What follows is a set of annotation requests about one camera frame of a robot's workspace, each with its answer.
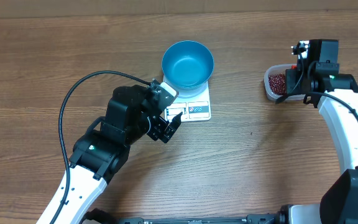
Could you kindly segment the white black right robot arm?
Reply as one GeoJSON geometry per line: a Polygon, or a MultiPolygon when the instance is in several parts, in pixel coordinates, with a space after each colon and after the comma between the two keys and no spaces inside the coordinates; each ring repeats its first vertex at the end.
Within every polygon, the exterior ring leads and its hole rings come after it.
{"type": "Polygon", "coordinates": [[[303,97],[323,117],[334,142],[341,175],[320,203],[290,205],[287,223],[358,223],[358,84],[340,73],[338,40],[301,40],[292,48],[297,63],[285,72],[285,93],[303,97]]]}

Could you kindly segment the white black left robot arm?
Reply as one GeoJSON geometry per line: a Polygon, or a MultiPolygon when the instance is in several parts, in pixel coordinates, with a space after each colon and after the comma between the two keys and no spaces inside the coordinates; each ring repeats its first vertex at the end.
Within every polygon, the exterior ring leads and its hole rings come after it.
{"type": "Polygon", "coordinates": [[[117,87],[105,116],[98,117],[73,146],[69,170],[40,216],[39,223],[80,223],[93,202],[129,157],[131,144],[143,135],[168,142],[181,124],[161,114],[177,98],[169,84],[117,87]]]}

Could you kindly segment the white digital kitchen scale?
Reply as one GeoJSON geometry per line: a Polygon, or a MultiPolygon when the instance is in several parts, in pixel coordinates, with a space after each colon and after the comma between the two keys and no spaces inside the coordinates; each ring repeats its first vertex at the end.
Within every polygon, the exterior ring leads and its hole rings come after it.
{"type": "Polygon", "coordinates": [[[164,111],[164,117],[169,122],[177,115],[182,113],[181,121],[209,121],[211,119],[211,100],[209,95],[208,79],[203,78],[195,83],[189,83],[182,78],[177,82],[168,76],[163,80],[178,91],[175,101],[164,111]]]}

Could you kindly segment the blue plastic bowl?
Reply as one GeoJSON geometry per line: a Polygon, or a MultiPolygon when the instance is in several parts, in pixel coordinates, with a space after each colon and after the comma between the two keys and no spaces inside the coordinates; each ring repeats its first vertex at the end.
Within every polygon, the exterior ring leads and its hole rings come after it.
{"type": "Polygon", "coordinates": [[[162,57],[164,77],[181,90],[193,90],[206,83],[214,72],[214,57],[206,46],[183,40],[171,45],[162,57]]]}

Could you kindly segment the clear container of red beans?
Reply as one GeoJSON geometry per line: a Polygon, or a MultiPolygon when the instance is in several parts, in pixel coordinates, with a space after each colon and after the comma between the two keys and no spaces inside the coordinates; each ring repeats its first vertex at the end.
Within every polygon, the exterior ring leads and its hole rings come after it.
{"type": "Polygon", "coordinates": [[[276,101],[285,93],[285,72],[295,67],[293,64],[274,65],[265,72],[265,92],[270,101],[276,101]]]}

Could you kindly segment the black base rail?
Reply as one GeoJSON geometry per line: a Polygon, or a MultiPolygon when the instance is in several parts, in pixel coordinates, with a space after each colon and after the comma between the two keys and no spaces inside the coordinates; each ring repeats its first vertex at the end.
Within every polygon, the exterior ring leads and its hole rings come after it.
{"type": "Polygon", "coordinates": [[[289,209],[292,205],[283,205],[277,213],[248,214],[246,217],[213,217],[213,218],[161,218],[149,219],[141,217],[115,218],[111,214],[93,209],[86,212],[80,224],[287,224],[289,209]]]}

